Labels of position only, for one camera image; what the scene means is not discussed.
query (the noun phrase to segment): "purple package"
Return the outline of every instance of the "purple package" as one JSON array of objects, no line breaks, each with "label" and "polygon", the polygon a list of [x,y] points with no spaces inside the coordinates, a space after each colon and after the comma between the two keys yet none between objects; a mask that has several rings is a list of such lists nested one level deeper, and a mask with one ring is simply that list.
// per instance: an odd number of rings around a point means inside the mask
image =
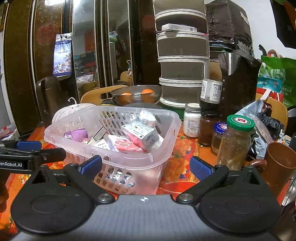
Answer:
[{"label": "purple package", "polygon": [[81,141],[84,138],[88,138],[88,134],[85,128],[77,129],[74,131],[68,131],[64,133],[64,137],[73,141]]}]

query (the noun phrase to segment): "bowl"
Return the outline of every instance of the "bowl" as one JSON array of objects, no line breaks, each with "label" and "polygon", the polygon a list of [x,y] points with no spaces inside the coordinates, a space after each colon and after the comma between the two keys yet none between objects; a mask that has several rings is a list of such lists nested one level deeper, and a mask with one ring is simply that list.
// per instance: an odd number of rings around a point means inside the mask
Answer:
[{"label": "bowl", "polygon": [[[142,94],[142,91],[145,89],[150,89],[154,92]],[[132,95],[122,95],[123,93],[131,93]],[[116,104],[120,106],[139,102],[157,104],[162,95],[162,88],[159,85],[135,85],[113,90],[110,94]]]}]

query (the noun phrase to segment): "orange floral tablecloth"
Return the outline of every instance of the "orange floral tablecloth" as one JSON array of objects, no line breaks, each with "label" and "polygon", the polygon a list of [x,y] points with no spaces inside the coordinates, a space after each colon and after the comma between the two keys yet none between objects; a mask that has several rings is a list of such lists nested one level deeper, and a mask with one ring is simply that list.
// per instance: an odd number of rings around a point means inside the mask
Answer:
[{"label": "orange floral tablecloth", "polygon": [[[40,141],[42,148],[45,149],[54,148],[52,144],[44,141],[43,135],[44,127],[38,127],[28,140]],[[211,147],[202,147],[198,144],[197,139],[186,137],[183,133],[183,127],[181,127],[172,157],[168,160],[156,194],[172,194],[173,197],[176,197],[199,182],[189,169],[189,161],[192,156],[199,156],[211,165],[216,163],[216,155],[211,151]],[[62,169],[63,164],[63,162],[54,162],[49,163],[48,166],[50,169]],[[0,240],[9,240],[11,235],[17,233],[10,215],[10,206],[29,177],[30,175],[11,174],[6,182],[9,198],[7,200],[7,209],[5,212],[0,213]]]}]

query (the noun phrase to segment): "white jar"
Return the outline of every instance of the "white jar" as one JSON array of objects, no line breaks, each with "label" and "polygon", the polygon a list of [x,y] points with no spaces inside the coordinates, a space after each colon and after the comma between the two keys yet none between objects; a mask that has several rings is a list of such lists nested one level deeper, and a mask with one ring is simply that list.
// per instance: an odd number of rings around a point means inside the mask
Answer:
[{"label": "white jar", "polygon": [[211,104],[219,104],[222,85],[223,83],[220,81],[203,79],[200,100]]},{"label": "white jar", "polygon": [[198,103],[185,105],[183,132],[188,137],[197,137],[200,127],[201,107]]}]

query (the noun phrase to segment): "blue gripper pad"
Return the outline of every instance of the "blue gripper pad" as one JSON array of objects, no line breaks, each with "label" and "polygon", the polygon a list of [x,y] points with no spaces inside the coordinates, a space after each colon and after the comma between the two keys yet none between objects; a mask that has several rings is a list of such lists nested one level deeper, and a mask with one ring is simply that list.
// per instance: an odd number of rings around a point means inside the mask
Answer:
[{"label": "blue gripper pad", "polygon": [[16,148],[23,151],[41,150],[42,144],[40,141],[20,141]]},{"label": "blue gripper pad", "polygon": [[197,156],[193,156],[189,162],[190,171],[199,181],[211,175],[215,168]]},{"label": "blue gripper pad", "polygon": [[102,164],[102,158],[99,155],[95,155],[84,163],[80,164],[77,170],[81,174],[93,179],[102,170]]}]

